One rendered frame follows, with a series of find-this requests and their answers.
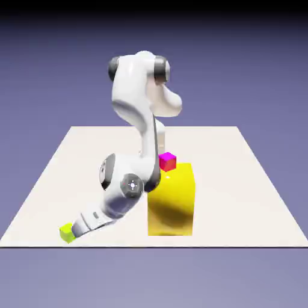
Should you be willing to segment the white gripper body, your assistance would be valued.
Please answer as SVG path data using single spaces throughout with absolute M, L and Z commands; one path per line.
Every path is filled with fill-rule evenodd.
M 101 227 L 115 223 L 115 220 L 107 217 L 106 215 L 81 214 L 77 220 L 73 223 L 72 232 L 76 238 L 85 235 L 88 232 L 92 232 Z

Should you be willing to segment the small lime green cube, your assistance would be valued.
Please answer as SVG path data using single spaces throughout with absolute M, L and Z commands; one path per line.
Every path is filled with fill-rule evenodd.
M 72 231 L 72 226 L 73 226 L 72 223 L 67 223 L 59 228 L 61 239 L 68 244 L 76 239 Z

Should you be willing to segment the small magenta cube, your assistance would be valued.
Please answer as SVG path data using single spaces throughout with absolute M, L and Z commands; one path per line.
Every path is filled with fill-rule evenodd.
M 159 167 L 161 170 L 168 172 L 176 168 L 177 158 L 170 152 L 159 155 Z

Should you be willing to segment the large yellow box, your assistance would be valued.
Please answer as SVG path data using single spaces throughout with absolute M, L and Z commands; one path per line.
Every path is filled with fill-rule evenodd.
M 196 183 L 190 163 L 161 171 L 159 185 L 147 194 L 149 236 L 193 234 Z

